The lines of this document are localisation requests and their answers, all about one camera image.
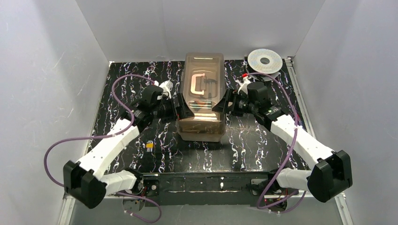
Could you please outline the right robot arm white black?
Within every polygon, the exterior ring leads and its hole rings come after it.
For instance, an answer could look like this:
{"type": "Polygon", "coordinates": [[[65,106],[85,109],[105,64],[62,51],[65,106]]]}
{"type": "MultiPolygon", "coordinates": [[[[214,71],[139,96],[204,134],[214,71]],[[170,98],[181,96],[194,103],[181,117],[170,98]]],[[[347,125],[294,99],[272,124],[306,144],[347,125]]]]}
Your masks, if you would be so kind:
{"type": "Polygon", "coordinates": [[[310,170],[287,168],[288,158],[285,158],[277,171],[268,176],[263,193],[271,187],[292,188],[307,191],[324,203],[353,185],[349,154],[322,144],[298,125],[297,118],[273,105],[264,83],[248,82],[242,84],[239,90],[226,90],[212,110],[234,116],[252,114],[260,125],[289,143],[289,151],[299,154],[310,167],[310,170]]]}

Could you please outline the beige plastic tool box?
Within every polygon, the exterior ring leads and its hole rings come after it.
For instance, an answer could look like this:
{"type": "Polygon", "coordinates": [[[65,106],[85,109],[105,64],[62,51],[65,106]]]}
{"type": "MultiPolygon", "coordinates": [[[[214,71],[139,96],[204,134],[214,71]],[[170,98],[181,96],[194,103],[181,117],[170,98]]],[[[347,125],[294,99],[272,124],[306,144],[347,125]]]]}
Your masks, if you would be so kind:
{"type": "Polygon", "coordinates": [[[223,54],[188,53],[180,91],[194,113],[194,117],[178,121],[177,131],[181,138],[185,141],[219,142],[225,134],[226,117],[212,108],[226,91],[223,54]]]}

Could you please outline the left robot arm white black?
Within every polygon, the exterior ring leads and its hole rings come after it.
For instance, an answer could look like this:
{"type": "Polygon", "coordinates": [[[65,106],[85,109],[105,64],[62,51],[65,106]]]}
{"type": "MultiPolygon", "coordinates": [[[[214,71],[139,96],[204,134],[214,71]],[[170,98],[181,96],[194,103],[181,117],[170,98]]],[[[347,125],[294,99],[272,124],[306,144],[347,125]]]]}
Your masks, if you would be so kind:
{"type": "Polygon", "coordinates": [[[142,98],[122,114],[108,133],[108,138],[102,139],[77,162],[68,161],[64,165],[65,191],[87,208],[93,209],[107,195],[137,189],[137,183],[142,179],[137,171],[124,169],[106,174],[108,166],[154,119],[168,123],[193,116],[181,93],[172,98],[165,87],[150,85],[144,88],[142,98]]]}

